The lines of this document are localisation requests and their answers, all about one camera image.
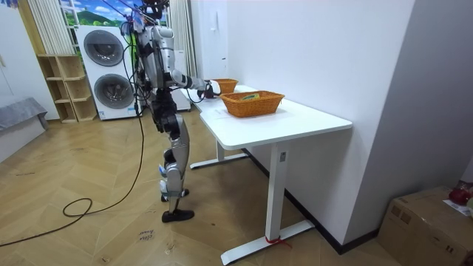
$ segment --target desk tabletop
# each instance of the desk tabletop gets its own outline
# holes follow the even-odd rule
[[[236,86],[235,92],[252,92],[249,86]],[[197,91],[189,90],[194,101]],[[348,120],[283,99],[276,113],[238,118],[230,115],[220,98],[205,99],[195,106],[200,118],[224,149],[234,150],[315,134],[349,129]]]

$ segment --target stacked washer dryer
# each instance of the stacked washer dryer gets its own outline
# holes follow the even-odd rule
[[[128,44],[120,28],[78,26],[75,34],[100,119],[136,116],[135,90],[123,65],[131,75],[132,57],[129,48],[123,52]]]

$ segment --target red object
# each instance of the red object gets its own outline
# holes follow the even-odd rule
[[[466,205],[471,197],[472,194],[465,188],[454,188],[449,194],[449,199],[458,205]]]
[[[281,237],[278,237],[278,239],[275,239],[275,240],[268,240],[268,238],[265,236],[265,239],[266,239],[266,242],[268,242],[269,244],[279,244],[279,243],[282,243],[284,245],[287,245],[289,248],[293,248],[293,246],[291,246],[289,243],[287,243],[286,241],[282,240]]]

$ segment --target white desk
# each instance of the white desk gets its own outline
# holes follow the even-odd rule
[[[251,92],[255,89],[248,86],[237,86],[235,92]],[[198,101],[197,93],[189,91],[194,101]],[[281,229],[282,202],[284,199],[287,159],[289,157],[290,140],[349,129],[352,123],[348,120],[329,115],[324,112],[283,99],[276,113],[257,117],[237,118],[227,112],[220,98],[205,99],[196,103],[201,111],[200,118],[217,139],[217,158],[201,163],[191,164],[191,168],[211,166],[229,160],[247,157],[237,154],[223,157],[224,149],[234,150],[271,144],[270,179],[268,192],[268,210],[266,214],[267,239],[279,237],[286,239],[314,225],[308,220]],[[265,237],[224,252],[222,262],[227,265],[237,259],[250,255],[272,244]]]

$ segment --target red strap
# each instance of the red strap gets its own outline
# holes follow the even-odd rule
[[[265,236],[265,239],[266,239],[266,242],[268,242],[269,244],[279,244],[279,243],[282,243],[284,245],[287,245],[289,248],[293,248],[293,246],[291,246],[289,243],[287,243],[286,241],[282,240],[281,237],[278,237],[277,239],[275,240],[268,240],[268,238]]]

